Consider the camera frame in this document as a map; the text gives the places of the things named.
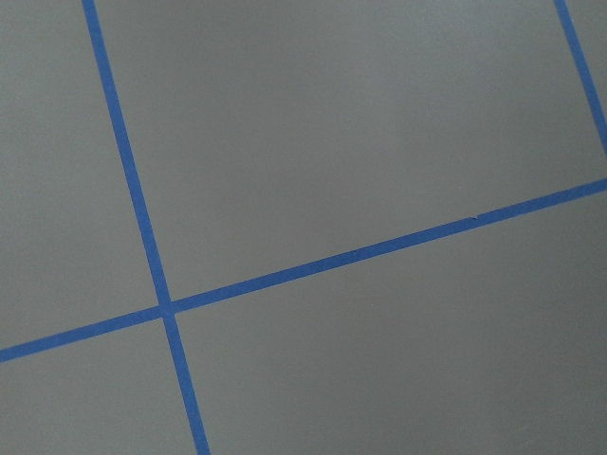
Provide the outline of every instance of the blue line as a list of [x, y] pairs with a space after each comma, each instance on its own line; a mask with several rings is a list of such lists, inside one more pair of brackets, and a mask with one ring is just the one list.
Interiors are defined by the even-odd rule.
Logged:
[[179, 388], [181, 389], [181, 395], [183, 397], [186, 413], [190, 422], [190, 429], [192, 430], [196, 452], [198, 455], [211, 455], [205, 430], [202, 424], [202, 417], [200, 416], [200, 410], [196, 401], [196, 395], [193, 390], [192, 378], [190, 375], [190, 369], [188, 368], [185, 352], [183, 350], [181, 335], [175, 319], [175, 313], [171, 308], [171, 297], [164, 275], [164, 270], [162, 268], [160, 254], [158, 253], [156, 239], [152, 230], [152, 222], [150, 221], [150, 215], [143, 197], [143, 190], [141, 189], [141, 182], [139, 181], [137, 166], [131, 150], [131, 144], [129, 142], [126, 125], [124, 123], [124, 117], [122, 116], [122, 110], [120, 109], [118, 92], [116, 90], [114, 77], [112, 76], [112, 69], [107, 57], [105, 44], [103, 42], [101, 25], [99, 23], [97, 10], [95, 8], [95, 1], [83, 0], [83, 8], [84, 15], [86, 16], [86, 23], [88, 24], [91, 43], [95, 51], [95, 58], [97, 60], [101, 85], [103, 86], [103, 93], [105, 94], [107, 108], [109, 110], [112, 126], [114, 128], [114, 136], [116, 137], [120, 159], [122, 160], [124, 176], [126, 177], [126, 182], [129, 187], [131, 200], [133, 202], [133, 209], [135, 210], [139, 232], [141, 234], [141, 240], [143, 242], [143, 247], [145, 248], [145, 254], [147, 256], [148, 265], [152, 274], [152, 280], [156, 290], [156, 298], [158, 300], [158, 308], [162, 313], [162, 320], [164, 322], [167, 340], [171, 348], [171, 356], [173, 358], [175, 372], [179, 381]]
[[467, 230], [477, 229], [482, 226], [492, 225], [516, 216], [521, 216], [541, 209], [547, 209], [549, 207], [557, 206], [565, 202], [581, 199], [582, 197], [604, 191], [607, 191], [607, 178], [598, 180], [596, 182], [587, 183], [585, 185], [580, 185], [569, 190], [554, 192], [552, 194], [531, 199], [513, 206], [481, 213], [476, 217], [464, 218], [445, 225], [431, 227], [429, 229], [414, 232], [402, 237], [397, 237], [379, 244], [365, 246], [363, 248], [354, 249], [352, 251], [320, 259], [313, 263], [297, 265], [295, 267], [270, 273], [269, 275], [253, 278], [244, 282], [238, 282], [225, 287], [220, 287], [218, 289], [203, 292], [202, 294], [197, 294], [185, 299], [176, 300], [174, 301], [173, 309], [176, 313], [191, 310], [199, 306], [242, 296], [244, 294], [275, 286], [277, 284], [282, 284], [284, 282], [292, 282], [293, 280], [315, 275], [333, 268], [357, 263], [359, 261], [365, 261], [367, 259], [375, 258], [376, 256], [380, 256], [382, 254], [392, 253], [410, 246], [425, 244], [443, 237], [449, 237], [459, 232], [465, 232]]
[[[534, 211], [548, 209], [566, 202], [582, 199], [587, 196], [599, 194], [607, 191], [607, 178], [596, 182], [580, 185], [569, 190], [554, 192], [546, 196], [524, 201], [520, 204], [504, 207], [493, 211], [482, 213], [474, 218], [464, 218], [446, 225], [431, 227], [429, 229], [420, 230], [402, 237], [397, 237], [379, 244], [365, 246], [345, 253], [341, 253], [328, 258], [320, 259], [313, 263], [302, 264], [296, 267], [287, 268], [278, 272], [270, 273], [262, 277], [238, 282], [219, 289], [197, 294], [185, 299], [176, 300], [173, 303], [173, 310], [176, 313], [187, 311], [199, 306], [208, 305], [221, 300], [231, 299], [243, 294], [265, 289], [271, 286], [282, 284], [284, 282], [292, 282], [299, 278], [304, 278], [310, 275], [315, 275], [326, 270], [342, 267], [344, 265], [365, 261], [376, 256], [398, 251], [410, 246], [420, 245], [432, 240], [449, 237], [459, 232], [465, 232], [480, 228], [482, 226], [499, 223], [501, 221], [521, 216]], [[162, 317], [159, 307], [147, 308], [129, 315], [120, 316], [87, 325], [79, 329], [63, 332], [51, 337], [36, 339], [24, 344], [12, 346], [0, 350], [0, 363], [13, 360], [15, 358], [32, 355], [48, 349], [64, 346], [65, 344], [74, 343], [83, 339], [95, 337], [97, 335], [114, 332], [116, 330], [125, 329], [133, 325], [148, 322], [150, 320], [159, 319]]]
[[14, 360], [15, 358], [25, 357], [26, 355], [37, 354], [42, 351], [47, 351], [53, 348], [59, 348], [66, 344], [75, 343], [76, 341], [82, 341], [91, 337], [96, 337], [110, 332], [115, 332], [120, 329], [132, 327], [134, 325], [149, 322], [150, 320], [161, 318], [160, 308], [158, 306], [152, 308], [146, 308], [145, 310], [139, 310], [135, 313], [120, 316], [118, 318], [111, 318], [102, 322], [96, 322], [94, 324], [85, 325], [78, 329], [69, 330], [67, 332], [61, 332], [60, 334], [51, 335], [50, 337], [44, 337], [34, 339], [27, 343], [18, 344], [10, 348], [0, 350], [0, 363]]
[[565, 37], [567, 38], [569, 48], [571, 49], [571, 55], [576, 63], [579, 78], [581, 79], [581, 84], [583, 85], [584, 92], [586, 93], [586, 99], [588, 100], [590, 110], [592, 111], [592, 117], [595, 120], [595, 125], [597, 126], [598, 136], [600, 137], [603, 151], [607, 155], [607, 123], [605, 122], [605, 116], [603, 114], [602, 107], [600, 106], [600, 99], [598, 98], [597, 89], [595, 88], [595, 83], [592, 80], [590, 68], [588, 67], [586, 58], [584, 57], [581, 44], [579, 43], [578, 34], [576, 33], [576, 28], [573, 25], [573, 20], [571, 19], [567, 2], [566, 0], [554, 0], [554, 5], [559, 13], [562, 29], [565, 33]]

